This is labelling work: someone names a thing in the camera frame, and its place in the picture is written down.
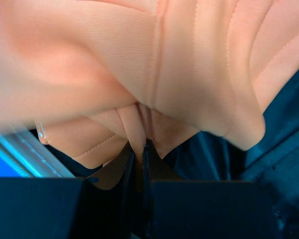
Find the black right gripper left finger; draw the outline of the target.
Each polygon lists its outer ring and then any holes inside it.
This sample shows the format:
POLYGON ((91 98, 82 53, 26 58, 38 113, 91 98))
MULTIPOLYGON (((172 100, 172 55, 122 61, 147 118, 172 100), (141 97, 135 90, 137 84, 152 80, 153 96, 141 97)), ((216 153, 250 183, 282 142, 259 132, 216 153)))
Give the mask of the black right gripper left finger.
POLYGON ((94 179, 22 178, 0 159, 0 239, 128 239, 118 188, 94 179))

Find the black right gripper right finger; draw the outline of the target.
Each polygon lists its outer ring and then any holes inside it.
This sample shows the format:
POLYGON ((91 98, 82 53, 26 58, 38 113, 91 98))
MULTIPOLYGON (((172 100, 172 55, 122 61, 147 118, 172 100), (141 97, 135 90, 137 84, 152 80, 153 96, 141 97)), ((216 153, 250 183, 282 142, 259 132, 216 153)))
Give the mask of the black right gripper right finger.
POLYGON ((149 239, 278 239, 268 197, 251 182, 185 180, 147 140, 143 210, 149 239))

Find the pink suitcase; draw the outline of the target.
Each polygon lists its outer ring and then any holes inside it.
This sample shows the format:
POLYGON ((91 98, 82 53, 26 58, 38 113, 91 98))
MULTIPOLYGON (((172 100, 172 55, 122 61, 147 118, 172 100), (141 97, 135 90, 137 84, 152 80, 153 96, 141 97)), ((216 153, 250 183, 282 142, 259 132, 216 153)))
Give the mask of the pink suitcase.
POLYGON ((0 0, 0 132, 87 168, 199 131, 242 150, 299 69, 299 0, 0 0))

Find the blue zip jacket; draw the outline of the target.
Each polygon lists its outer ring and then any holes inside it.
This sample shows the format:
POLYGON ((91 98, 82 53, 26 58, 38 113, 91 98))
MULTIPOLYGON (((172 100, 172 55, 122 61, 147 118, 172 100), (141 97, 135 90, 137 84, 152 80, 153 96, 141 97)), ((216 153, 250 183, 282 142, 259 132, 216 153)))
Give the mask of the blue zip jacket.
POLYGON ((75 177, 29 131, 0 134, 0 159, 22 177, 75 177))

